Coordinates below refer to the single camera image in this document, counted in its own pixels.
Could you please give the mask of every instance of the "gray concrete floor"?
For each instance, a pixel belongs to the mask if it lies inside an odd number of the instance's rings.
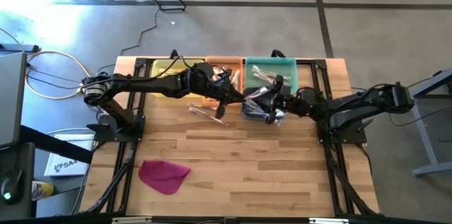
[[[324,1],[452,3],[451,0]],[[136,43],[140,32],[153,25],[154,12],[154,6],[63,6],[49,5],[43,0],[0,0],[0,25],[22,43],[35,43],[43,49],[76,56],[89,72],[95,73],[97,68],[114,63],[122,48]],[[366,88],[394,81],[411,84],[452,64],[450,10],[327,9],[326,20],[334,55],[346,59],[353,86]],[[159,13],[157,26],[143,36],[139,48],[124,55],[166,55],[178,49],[188,56],[268,56],[278,48],[291,57],[325,57],[316,8],[188,7],[186,13]],[[0,35],[2,41],[10,42]],[[72,61],[57,55],[46,54],[32,64],[41,71],[68,78],[84,77]],[[35,82],[33,85],[52,95],[68,92]],[[410,115],[395,117],[399,123],[410,119]],[[83,104],[81,96],[55,101],[25,91],[24,125],[46,132],[83,127],[94,121],[95,113]],[[414,125],[394,127],[388,116],[381,114],[368,127],[367,137],[381,212],[394,217],[452,222],[452,172],[421,178],[411,175],[412,168],[428,163]],[[37,175],[44,172],[47,156],[37,152]],[[40,201],[38,215],[68,214],[75,196],[73,191]]]

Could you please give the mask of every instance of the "pink cloth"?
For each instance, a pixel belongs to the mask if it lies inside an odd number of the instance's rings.
[[[161,160],[145,160],[138,176],[156,191],[170,195],[176,193],[189,172],[190,167]]]

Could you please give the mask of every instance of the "wooden tabletop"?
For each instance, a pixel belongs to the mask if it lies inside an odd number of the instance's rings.
[[[132,74],[136,58],[118,57],[115,72]],[[350,94],[344,59],[326,62],[333,98]],[[299,65],[298,79],[300,87],[313,86],[308,66]],[[128,93],[115,97],[123,107],[127,98]],[[333,215],[323,146],[310,118],[290,115],[277,127],[245,119],[239,108],[228,107],[222,121],[229,126],[222,126],[190,113],[188,102],[201,99],[146,95],[145,135],[138,145],[127,215]],[[81,211],[92,206],[111,181],[117,149],[118,143],[106,143],[95,152]],[[354,145],[344,145],[344,154],[350,183],[378,212],[366,156]],[[190,167],[191,172],[176,194],[164,195],[138,178],[144,160],[166,160]],[[122,184],[117,202],[121,195]],[[340,198],[345,208],[342,189]]]

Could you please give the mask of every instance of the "cable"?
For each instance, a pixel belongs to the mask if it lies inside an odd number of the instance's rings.
[[[10,33],[8,33],[7,31],[5,31],[5,30],[2,29],[2,28],[0,28],[0,30],[1,30],[2,32],[6,33],[9,37],[11,37],[11,38],[19,45],[20,50],[22,51],[22,53],[25,53],[25,50],[23,49],[22,45],[19,43],[19,41],[18,41],[15,37],[13,37]],[[75,57],[71,56],[70,54],[66,54],[66,53],[63,53],[63,52],[59,52],[59,51],[41,51],[41,52],[37,52],[37,53],[34,53],[34,54],[29,55],[28,58],[27,58],[27,60],[28,60],[28,61],[31,61],[31,60],[32,60],[34,57],[36,57],[37,55],[45,54],[45,53],[62,54],[62,55],[64,55],[64,56],[66,56],[66,57],[71,58],[72,60],[74,60],[74,61],[82,68],[82,70],[84,70],[84,72],[86,73],[87,76],[90,76],[90,74],[86,71],[86,69],[85,69],[85,67],[82,65],[82,63],[80,63]],[[33,89],[33,88],[30,86],[30,84],[28,83],[28,71],[25,72],[25,75],[26,75],[26,77],[25,77],[25,84],[26,84],[26,86],[27,86],[34,94],[39,95],[39,96],[41,96],[41,97],[43,97],[43,98],[49,98],[49,99],[52,99],[52,100],[63,100],[63,99],[66,99],[66,98],[73,97],[73,96],[77,95],[78,93],[80,93],[80,91],[81,91],[80,89],[78,89],[78,90],[77,90],[76,92],[74,92],[73,94],[67,95],[67,96],[63,96],[63,97],[52,97],[52,96],[43,95],[43,94],[37,92],[35,89]]]
[[[54,86],[54,87],[57,87],[57,88],[61,88],[61,89],[72,90],[72,89],[79,89],[79,88],[80,88],[80,86],[72,87],[72,88],[70,88],[70,87],[64,87],[64,86],[58,86],[58,85],[56,85],[56,84],[49,83],[49,82],[47,82],[47,81],[44,81],[44,80],[41,80],[41,79],[38,79],[38,78],[34,78],[34,77],[32,77],[32,76],[29,76],[29,75],[25,75],[25,76],[26,76],[27,78],[31,78],[31,79],[33,79],[33,80],[36,80],[36,81],[39,81],[39,82],[43,82],[43,83],[46,83],[46,84],[48,84],[48,85],[51,85],[51,86]]]
[[[110,64],[110,65],[106,65],[106,66],[103,66],[103,67],[100,67],[100,69],[97,70],[96,74],[99,74],[99,72],[100,72],[102,69],[105,69],[105,68],[108,68],[108,67],[111,67],[111,66],[114,66],[114,65],[116,65],[116,63]]]
[[[46,73],[46,72],[42,72],[42,71],[38,71],[37,69],[31,68],[31,67],[28,67],[27,69],[30,69],[30,70],[33,70],[33,71],[36,71],[36,72],[38,72],[38,73],[41,73],[41,74],[44,74],[44,75],[48,75],[48,76],[51,76],[51,77],[59,78],[59,79],[62,79],[62,80],[66,80],[66,81],[70,81],[70,82],[76,82],[76,83],[80,83],[80,81],[75,81],[75,80],[71,80],[71,79],[63,78],[63,77],[60,77],[60,76],[55,76],[55,75],[52,75],[52,74],[50,74],[50,73]]]
[[[418,82],[416,82],[416,83],[410,84],[409,86],[407,86],[407,88],[413,87],[413,86],[417,85],[418,83],[422,83],[422,82],[427,81],[427,80],[429,80],[429,79],[430,79],[430,78],[424,78],[424,79],[422,79],[422,80],[420,80],[420,81],[418,81]]]
[[[76,212],[76,208],[77,208],[78,202],[80,201],[80,196],[81,196],[82,191],[83,191],[83,185],[85,185],[85,180],[86,180],[86,177],[88,176],[88,172],[90,171],[90,168],[91,168],[91,165],[88,166],[88,168],[86,169],[85,174],[83,175],[82,182],[80,184],[80,189],[78,190],[76,202],[73,205],[73,208],[72,208],[72,211],[71,211],[71,215],[73,215]]]
[[[204,224],[204,223],[224,223],[224,220],[205,220],[195,224]]]
[[[359,87],[351,87],[351,89],[355,89],[355,90],[366,90],[364,88],[359,88]]]
[[[135,107],[132,109],[132,111],[134,111],[134,110],[138,110],[136,112],[136,118],[135,118],[135,122],[137,122],[138,119],[140,119],[140,117],[144,114],[144,111],[143,111],[143,108],[141,108],[141,107]]]
[[[22,51],[22,53],[25,54],[25,50],[23,49],[22,45],[19,43],[19,41],[17,41],[17,39],[15,37],[13,37],[11,34],[9,34],[7,31],[5,31],[4,29],[0,28],[0,30],[4,33],[6,33],[9,37],[11,37],[14,41],[16,41],[17,45],[19,45],[20,50]]]
[[[369,162],[370,175],[372,176],[372,162],[370,161],[369,154],[367,154],[366,149],[364,149],[364,147],[360,146],[358,143],[356,143],[355,145],[358,146],[358,148],[361,149],[361,151],[366,155],[367,161]]]
[[[70,128],[70,129],[57,129],[56,131],[47,132],[46,135],[55,134],[63,131],[74,131],[74,130],[90,130],[89,128]]]
[[[363,98],[365,98],[371,92],[371,90],[375,89],[378,86],[394,86],[394,85],[390,84],[390,83],[379,83],[379,84],[376,84],[375,86],[372,86],[369,89],[365,90],[363,93],[361,93],[361,95],[359,96],[359,99],[362,100]],[[348,101],[344,102],[343,104],[341,104],[339,107],[343,107],[346,104],[348,104],[348,103],[350,103],[352,101],[356,101],[356,100],[357,99],[348,100]]]
[[[336,149],[336,148],[333,147],[333,144],[330,145],[330,148],[331,148],[331,150],[333,150],[333,151],[338,151],[338,149]]]
[[[429,117],[430,115],[433,115],[433,114],[436,114],[436,113],[439,113],[439,112],[441,112],[441,111],[448,110],[448,109],[451,109],[451,108],[452,108],[452,107],[445,107],[445,108],[443,108],[443,109],[440,109],[440,110],[431,112],[431,113],[429,113],[429,114],[424,115],[423,117],[417,118],[416,120],[412,120],[411,122],[407,122],[407,123],[405,123],[405,124],[395,124],[394,121],[393,121],[393,118],[392,118],[392,116],[391,116],[391,113],[388,113],[388,116],[389,116],[389,119],[390,119],[390,121],[392,122],[392,124],[393,124],[394,126],[406,126],[406,125],[415,123],[415,122],[419,121],[420,119],[424,119],[425,117]]]
[[[155,14],[154,14],[154,26],[151,27],[151,28],[149,28],[149,29],[147,29],[147,30],[142,31],[142,32],[140,33],[140,38],[138,39],[136,45],[134,45],[134,46],[132,46],[132,47],[127,47],[127,48],[122,49],[122,50],[120,51],[120,53],[119,53],[119,56],[122,56],[122,54],[123,54],[125,51],[127,51],[127,50],[133,49],[133,48],[135,48],[135,47],[140,47],[140,45],[141,45],[141,39],[143,38],[143,34],[146,33],[146,32],[148,32],[148,31],[151,31],[151,30],[153,30],[154,28],[157,27],[157,14],[158,14],[159,11],[160,11],[160,8],[159,8],[159,9],[157,10],[157,12],[155,12]]]
[[[93,85],[96,85],[96,84],[99,84],[99,83],[108,83],[110,81],[141,81],[141,82],[142,81],[152,81],[152,80],[157,79],[161,75],[165,74],[176,63],[176,61],[180,57],[182,57],[182,56],[178,56],[176,59],[174,59],[174,61],[164,71],[162,71],[162,73],[159,73],[158,75],[150,77],[150,78],[140,78],[140,79],[113,79],[113,78],[108,78],[108,79],[105,79],[105,80],[101,80],[101,81],[97,81],[97,82],[94,82],[94,83],[89,83],[87,85],[81,86],[80,89],[87,88],[89,86],[93,86]]]
[[[64,52],[60,52],[60,51],[52,51],[52,50],[49,50],[49,51],[41,51],[41,52],[37,52],[37,53],[31,54],[30,56],[28,56],[28,61],[31,61],[33,58],[35,58],[36,56],[38,56],[38,55],[40,55],[40,54],[61,54],[61,55],[64,55],[65,57],[71,58],[72,60],[74,60],[74,61],[82,68],[82,70],[86,73],[87,76],[90,76],[90,74],[89,74],[88,71],[85,69],[85,67],[82,65],[82,63],[80,63],[75,57],[73,57],[73,56],[70,55],[70,54],[67,54],[67,53],[64,53]],[[33,89],[33,88],[30,86],[30,84],[28,83],[28,71],[27,71],[27,73],[26,73],[25,75],[27,76],[27,77],[25,77],[25,84],[26,84],[26,86],[27,86],[34,94],[37,94],[37,95],[39,95],[39,96],[41,96],[41,97],[43,97],[43,98],[49,98],[49,99],[51,99],[51,100],[63,100],[63,99],[66,99],[66,98],[73,97],[73,96],[75,96],[75,95],[77,95],[77,94],[79,94],[79,93],[81,92],[81,87],[77,87],[77,88],[73,88],[73,89],[77,89],[74,93],[72,93],[71,95],[63,96],[63,97],[52,97],[52,96],[48,96],[48,95],[43,95],[43,94],[37,92],[35,89]]]
[[[100,120],[100,113],[101,113],[101,109],[100,109],[100,107],[98,107],[97,108],[97,112],[96,112],[96,120],[97,120],[97,122],[99,122],[99,120]]]

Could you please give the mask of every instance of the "computer mouse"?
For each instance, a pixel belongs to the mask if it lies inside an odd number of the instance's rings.
[[[22,170],[14,169],[7,172],[1,181],[1,199],[5,204],[16,204],[23,196]]]

